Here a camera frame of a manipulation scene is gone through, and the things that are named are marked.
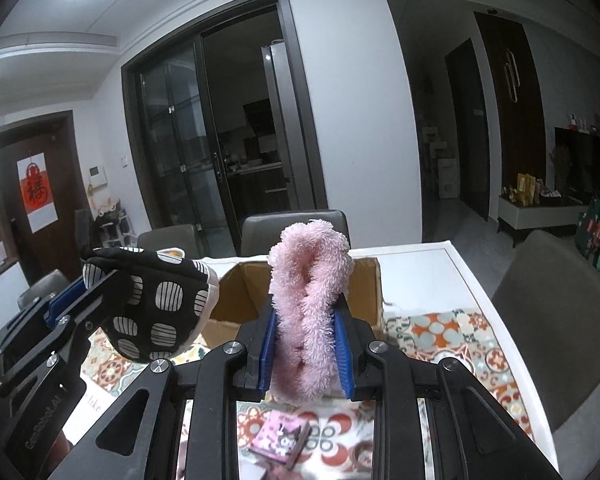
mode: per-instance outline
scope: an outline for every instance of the chair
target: chair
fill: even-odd
[[[349,240],[347,217],[337,209],[316,211],[287,211],[249,216],[242,225],[242,244],[240,256],[268,254],[270,248],[280,241],[280,233],[296,222],[308,222],[322,219],[330,222],[333,228],[344,234]]]
[[[142,233],[138,237],[138,247],[152,251],[178,247],[184,251],[187,258],[195,260],[202,257],[197,240],[198,234],[193,225],[172,225]]]
[[[58,269],[52,270],[25,290],[18,298],[18,308],[24,310],[36,298],[44,298],[52,292],[62,292],[70,285],[66,276]]]
[[[492,301],[538,390],[563,478],[585,478],[600,459],[600,413],[590,416],[592,403],[600,412],[600,273],[536,230]]]

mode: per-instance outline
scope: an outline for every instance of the tiled floor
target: tiled floor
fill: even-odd
[[[422,196],[422,241],[450,240],[491,297],[513,261],[511,238],[496,233],[494,220],[484,221],[460,199]]]

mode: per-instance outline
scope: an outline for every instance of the pink notebook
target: pink notebook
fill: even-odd
[[[309,421],[300,416],[271,410],[250,449],[291,468],[309,435]]]

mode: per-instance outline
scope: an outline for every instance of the blue gripper pad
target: blue gripper pad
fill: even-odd
[[[278,325],[278,314],[271,310],[267,333],[264,336],[262,350],[260,351],[260,365],[258,367],[258,391],[263,396],[271,384],[271,373],[273,372],[273,355],[276,349],[276,326]]]
[[[355,388],[353,379],[353,363],[351,362],[351,350],[347,340],[347,332],[340,318],[340,314],[335,312],[333,316],[333,335],[336,343],[336,362],[338,364],[338,375],[340,376],[340,386],[342,387],[347,399],[353,396]]]
[[[45,316],[46,325],[53,330],[56,327],[58,317],[86,291],[83,279],[79,278],[53,298],[49,302],[49,312]]]

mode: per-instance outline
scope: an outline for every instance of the pink fluffy object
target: pink fluffy object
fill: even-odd
[[[289,402],[321,397],[339,384],[332,305],[353,272],[347,237],[324,220],[293,224],[271,248],[278,314],[272,393]]]

